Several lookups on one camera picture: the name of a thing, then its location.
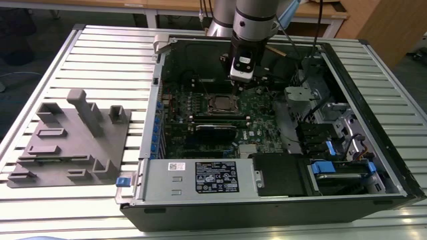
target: green circuit board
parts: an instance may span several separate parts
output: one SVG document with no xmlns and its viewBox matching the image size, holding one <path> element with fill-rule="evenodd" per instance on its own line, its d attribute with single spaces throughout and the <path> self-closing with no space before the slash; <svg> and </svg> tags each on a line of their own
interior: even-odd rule
<svg viewBox="0 0 427 240">
<path fill-rule="evenodd" d="M 256 145 L 259 153 L 283 152 L 280 132 L 272 107 L 275 92 L 253 88 L 239 96 L 221 93 L 200 93 L 168 89 L 163 95 L 168 112 L 165 115 L 165 142 L 168 159 L 180 158 L 239 158 L 239 145 Z M 235 101 L 232 110 L 212 107 L 212 101 Z M 195 127 L 200 125 L 235 126 L 232 142 L 213 144 L 193 142 Z"/>
</svg>

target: motherboard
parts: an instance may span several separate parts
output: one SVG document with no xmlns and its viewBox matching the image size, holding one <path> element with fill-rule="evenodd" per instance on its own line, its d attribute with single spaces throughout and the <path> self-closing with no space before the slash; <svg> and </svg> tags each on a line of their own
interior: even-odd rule
<svg viewBox="0 0 427 240">
<path fill-rule="evenodd" d="M 247 158 L 281 153 L 273 100 L 277 92 L 256 87 L 239 95 L 165 84 L 163 103 L 165 158 Z"/>
</svg>

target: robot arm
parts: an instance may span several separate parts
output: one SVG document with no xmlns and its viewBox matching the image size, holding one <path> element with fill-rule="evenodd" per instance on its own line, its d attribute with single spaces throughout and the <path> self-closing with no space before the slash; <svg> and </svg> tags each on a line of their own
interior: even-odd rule
<svg viewBox="0 0 427 240">
<path fill-rule="evenodd" d="M 248 83 L 268 39 L 288 26 L 300 0 L 216 0 L 209 36 L 231 37 L 227 69 L 233 81 Z"/>
</svg>

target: rectangular sticker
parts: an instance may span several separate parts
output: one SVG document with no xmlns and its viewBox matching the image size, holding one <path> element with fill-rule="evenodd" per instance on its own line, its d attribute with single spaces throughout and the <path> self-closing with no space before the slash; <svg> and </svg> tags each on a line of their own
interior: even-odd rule
<svg viewBox="0 0 427 240">
<path fill-rule="evenodd" d="M 185 171 L 185 163 L 184 162 L 169 162 L 167 166 L 167 170 L 169 171 Z"/>
<path fill-rule="evenodd" d="M 124 6 L 125 7 L 137 7 L 137 8 L 142 8 L 144 7 L 142 4 L 132 4 L 132 3 L 125 3 Z"/>
<path fill-rule="evenodd" d="M 195 190 L 199 194 L 237 193 L 239 179 L 236 162 L 196 162 Z"/>
<path fill-rule="evenodd" d="M 331 18 L 333 19 L 345 19 L 347 16 L 340 16 L 340 15 L 332 15 Z"/>
</svg>

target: black plastic part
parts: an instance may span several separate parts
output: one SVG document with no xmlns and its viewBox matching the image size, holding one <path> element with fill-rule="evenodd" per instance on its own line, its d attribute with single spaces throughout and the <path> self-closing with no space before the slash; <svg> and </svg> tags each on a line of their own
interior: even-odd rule
<svg viewBox="0 0 427 240">
<path fill-rule="evenodd" d="M 76 23 L 72 27 L 73 30 L 84 30 L 86 27 L 85 24 L 81 24 L 81 23 Z"/>
<path fill-rule="evenodd" d="M 365 40 L 365 39 L 359 39 L 359 43 L 360 43 L 361 45 L 371 45 L 369 42 L 368 42 L 368 40 Z"/>
<path fill-rule="evenodd" d="M 313 196 L 307 166 L 309 159 L 297 159 L 288 153 L 257 153 L 252 156 L 253 169 L 261 172 L 264 187 L 257 188 L 260 197 Z"/>
</svg>

